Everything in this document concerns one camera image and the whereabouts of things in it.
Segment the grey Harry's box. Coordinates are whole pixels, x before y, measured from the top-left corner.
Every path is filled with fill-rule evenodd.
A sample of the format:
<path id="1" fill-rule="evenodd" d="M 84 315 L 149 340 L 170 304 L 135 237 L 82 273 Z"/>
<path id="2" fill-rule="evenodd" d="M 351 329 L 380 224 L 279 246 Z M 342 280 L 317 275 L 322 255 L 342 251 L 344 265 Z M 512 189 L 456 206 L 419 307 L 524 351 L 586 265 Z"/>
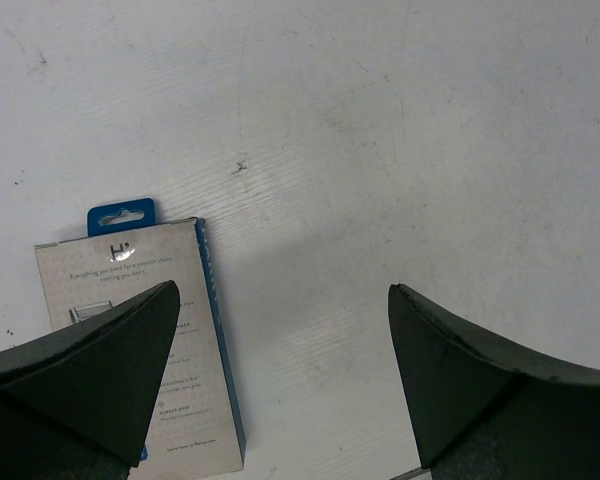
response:
<path id="1" fill-rule="evenodd" d="M 97 226 L 35 249 L 52 329 L 80 323 L 168 280 L 180 309 L 133 479 L 204 479 L 244 467 L 246 437 L 214 285 L 205 221 Z"/>

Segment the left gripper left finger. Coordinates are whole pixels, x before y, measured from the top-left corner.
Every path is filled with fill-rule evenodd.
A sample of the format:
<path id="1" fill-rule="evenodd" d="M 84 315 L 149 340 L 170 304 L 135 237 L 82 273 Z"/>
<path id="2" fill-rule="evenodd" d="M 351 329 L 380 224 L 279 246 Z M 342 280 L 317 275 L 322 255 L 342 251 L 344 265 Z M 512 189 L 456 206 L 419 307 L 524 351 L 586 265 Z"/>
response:
<path id="1" fill-rule="evenodd" d="M 136 466 L 180 310 L 173 281 L 0 351 L 0 466 Z"/>

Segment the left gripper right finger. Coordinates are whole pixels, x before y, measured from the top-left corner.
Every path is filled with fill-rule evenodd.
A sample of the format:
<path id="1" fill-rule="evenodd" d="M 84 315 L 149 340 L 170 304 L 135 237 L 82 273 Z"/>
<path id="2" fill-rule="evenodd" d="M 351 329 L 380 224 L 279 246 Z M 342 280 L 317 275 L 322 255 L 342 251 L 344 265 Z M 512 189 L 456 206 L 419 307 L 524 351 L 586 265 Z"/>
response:
<path id="1" fill-rule="evenodd" d="M 600 370 L 393 285 L 388 317 L 424 469 L 600 469 Z"/>

